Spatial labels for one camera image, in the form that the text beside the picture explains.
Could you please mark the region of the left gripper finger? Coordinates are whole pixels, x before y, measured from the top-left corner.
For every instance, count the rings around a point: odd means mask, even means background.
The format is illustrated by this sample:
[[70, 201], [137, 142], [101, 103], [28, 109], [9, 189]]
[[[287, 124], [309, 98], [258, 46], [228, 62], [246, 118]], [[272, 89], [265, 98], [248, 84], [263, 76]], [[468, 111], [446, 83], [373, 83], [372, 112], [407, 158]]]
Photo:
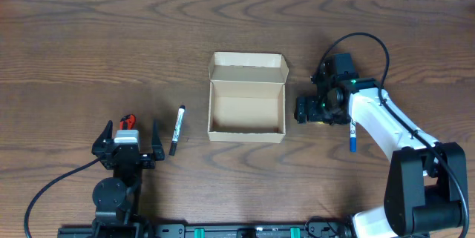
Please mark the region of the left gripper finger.
[[105, 148], [107, 143], [112, 140], [112, 130], [113, 130], [113, 122], [109, 120], [104, 130], [98, 136], [96, 141], [92, 144], [92, 148], [93, 149]]
[[153, 121], [151, 148], [154, 155], [163, 155], [163, 145], [159, 136], [159, 124], [156, 119]]

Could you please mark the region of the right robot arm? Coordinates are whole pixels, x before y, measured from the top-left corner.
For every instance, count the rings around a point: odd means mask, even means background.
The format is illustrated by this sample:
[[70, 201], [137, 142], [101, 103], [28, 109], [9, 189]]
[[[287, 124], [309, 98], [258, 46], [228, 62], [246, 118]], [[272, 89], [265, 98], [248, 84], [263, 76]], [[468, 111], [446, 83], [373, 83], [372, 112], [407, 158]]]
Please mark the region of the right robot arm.
[[466, 158], [457, 143], [418, 128], [375, 79], [359, 76], [348, 53], [324, 57], [311, 81], [317, 93], [297, 98], [297, 122], [349, 125], [351, 151], [360, 125], [390, 162], [382, 205], [352, 215], [342, 237], [427, 237], [468, 229]]

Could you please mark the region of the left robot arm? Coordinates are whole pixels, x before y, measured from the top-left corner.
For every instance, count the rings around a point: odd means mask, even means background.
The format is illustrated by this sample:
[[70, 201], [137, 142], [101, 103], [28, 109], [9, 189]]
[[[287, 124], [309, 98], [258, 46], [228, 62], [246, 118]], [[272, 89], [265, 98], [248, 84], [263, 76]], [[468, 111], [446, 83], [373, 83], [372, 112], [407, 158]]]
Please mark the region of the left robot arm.
[[139, 203], [143, 170], [154, 169], [155, 162], [165, 159], [158, 121], [153, 124], [150, 153], [140, 151], [138, 130], [118, 130], [115, 136], [112, 130], [113, 122], [108, 122], [91, 150], [105, 169], [113, 171], [92, 194], [96, 206], [92, 236], [152, 238], [154, 226], [139, 215]]

